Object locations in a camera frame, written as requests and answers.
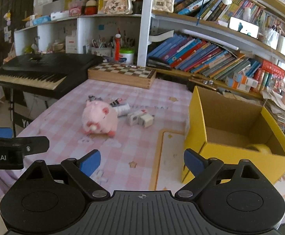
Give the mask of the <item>smartphone on shelf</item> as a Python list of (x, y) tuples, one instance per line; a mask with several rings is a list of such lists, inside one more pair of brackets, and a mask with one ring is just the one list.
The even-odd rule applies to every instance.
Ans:
[(258, 33), (259, 33), (259, 27), (255, 24), (252, 24), (250, 22), (231, 17), (230, 18), (230, 23), (228, 27), (231, 30), (243, 33), (247, 36), (253, 37), (255, 39), (258, 38)]

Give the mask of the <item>yellow cardboard box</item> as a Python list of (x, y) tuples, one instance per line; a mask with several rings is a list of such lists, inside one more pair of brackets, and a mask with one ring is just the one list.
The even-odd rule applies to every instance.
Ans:
[[(272, 154), (248, 150), (249, 144), (265, 144)], [(205, 88), (193, 90), (184, 148), (228, 164), (248, 159), (271, 183), (285, 174), (285, 135), (268, 110)]]

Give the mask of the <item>white quilted handbag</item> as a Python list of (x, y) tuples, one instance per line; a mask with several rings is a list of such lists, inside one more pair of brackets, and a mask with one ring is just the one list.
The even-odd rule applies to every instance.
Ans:
[(152, 10), (161, 12), (174, 12), (175, 0), (153, 0)]

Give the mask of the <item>yellow tape roll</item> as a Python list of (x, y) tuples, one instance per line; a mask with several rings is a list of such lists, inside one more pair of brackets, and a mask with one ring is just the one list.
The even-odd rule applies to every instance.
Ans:
[(245, 148), (262, 154), (272, 154), (271, 149), (265, 144), (249, 144)]

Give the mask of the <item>pink checkered tablecloth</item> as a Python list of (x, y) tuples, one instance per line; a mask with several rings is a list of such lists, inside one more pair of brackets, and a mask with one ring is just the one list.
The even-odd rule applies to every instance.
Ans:
[[(121, 99), (133, 110), (145, 109), (155, 117), (153, 125), (130, 126), (119, 119), (113, 138), (87, 136), (81, 125), (86, 99)], [(46, 136), (46, 153), (26, 156), (25, 167), (37, 159), (56, 164), (80, 158), (93, 149), (101, 152), (101, 165), (92, 178), (109, 191), (170, 190), (181, 186), (183, 140), (191, 93), (182, 84), (156, 80), (150, 89), (87, 80), (51, 105), (21, 133), (21, 137)]]

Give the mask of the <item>white bookshelf unit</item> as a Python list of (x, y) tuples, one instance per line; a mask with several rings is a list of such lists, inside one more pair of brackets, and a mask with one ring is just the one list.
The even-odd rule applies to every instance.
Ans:
[(75, 51), (83, 54), (93, 39), (109, 39), (118, 32), (135, 39), (139, 66), (146, 66), (150, 36), (167, 30), (183, 32), (219, 43), (232, 50), (246, 52), (269, 61), (285, 64), (285, 55), (261, 41), (226, 28), (215, 22), (197, 21), (189, 16), (151, 10), (152, 0), (143, 0), (142, 14), (81, 15), (31, 26), (14, 32), (16, 55), (36, 43), (38, 50), (47, 52), (56, 40), (75, 39)]

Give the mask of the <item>wooden chess board box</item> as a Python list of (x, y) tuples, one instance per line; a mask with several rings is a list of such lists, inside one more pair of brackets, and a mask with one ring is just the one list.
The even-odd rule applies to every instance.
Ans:
[(155, 77), (153, 69), (114, 63), (101, 63), (88, 70), (89, 79), (143, 89), (150, 89)]

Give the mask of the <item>red white glue bottle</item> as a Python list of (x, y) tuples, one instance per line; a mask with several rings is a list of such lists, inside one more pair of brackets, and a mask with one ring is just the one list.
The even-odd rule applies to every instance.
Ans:
[(118, 33), (115, 35), (115, 53), (114, 53), (114, 59), (115, 61), (119, 61), (120, 57), (120, 40), (121, 40), (121, 35)]

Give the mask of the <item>white green lidded jar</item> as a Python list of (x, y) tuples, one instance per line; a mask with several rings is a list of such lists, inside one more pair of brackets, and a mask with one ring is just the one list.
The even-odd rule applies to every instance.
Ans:
[(132, 65), (134, 60), (133, 48), (121, 48), (119, 51), (119, 63)]

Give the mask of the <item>pink plush pig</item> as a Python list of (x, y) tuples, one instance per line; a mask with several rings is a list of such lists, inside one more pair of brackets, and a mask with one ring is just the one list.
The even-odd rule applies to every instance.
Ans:
[(118, 114), (104, 101), (87, 100), (81, 121), (87, 135), (107, 134), (109, 137), (114, 137), (118, 127)]

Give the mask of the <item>white tube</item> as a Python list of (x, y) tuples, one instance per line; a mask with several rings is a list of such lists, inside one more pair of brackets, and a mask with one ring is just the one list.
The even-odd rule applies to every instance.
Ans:
[(128, 103), (124, 103), (115, 106), (114, 110), (116, 111), (118, 117), (122, 117), (122, 116), (127, 116), (130, 113), (131, 107), (129, 106)]

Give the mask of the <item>white charger cube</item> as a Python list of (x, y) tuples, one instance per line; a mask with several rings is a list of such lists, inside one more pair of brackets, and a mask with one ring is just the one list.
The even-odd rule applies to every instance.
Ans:
[(148, 128), (154, 123), (154, 116), (150, 114), (144, 114), (139, 117), (138, 120), (139, 125), (142, 125), (144, 128)]

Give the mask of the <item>orange white medicine box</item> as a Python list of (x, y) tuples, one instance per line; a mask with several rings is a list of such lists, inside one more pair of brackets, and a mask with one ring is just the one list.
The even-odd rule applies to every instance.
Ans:
[(238, 83), (245, 84), (245, 85), (252, 87), (252, 88), (256, 88), (258, 86), (257, 80), (255, 80), (253, 78), (249, 78), (249, 77), (245, 76), (244, 74), (234, 73), (233, 79), (234, 79), (234, 81), (237, 81)]

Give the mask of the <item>black binder clip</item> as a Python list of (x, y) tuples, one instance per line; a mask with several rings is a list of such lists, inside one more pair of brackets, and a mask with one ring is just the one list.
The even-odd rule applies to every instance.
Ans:
[(119, 105), (122, 104), (122, 101), (123, 101), (122, 98), (117, 98), (117, 99), (113, 100), (113, 101), (110, 103), (110, 105), (111, 105), (112, 107), (118, 107)]

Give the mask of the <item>black electronic keyboard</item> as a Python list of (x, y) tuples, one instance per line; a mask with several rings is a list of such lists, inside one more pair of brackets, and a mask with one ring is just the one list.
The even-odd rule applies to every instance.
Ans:
[(0, 86), (60, 99), (88, 79), (88, 69), (103, 62), (92, 54), (21, 55), (0, 67)]

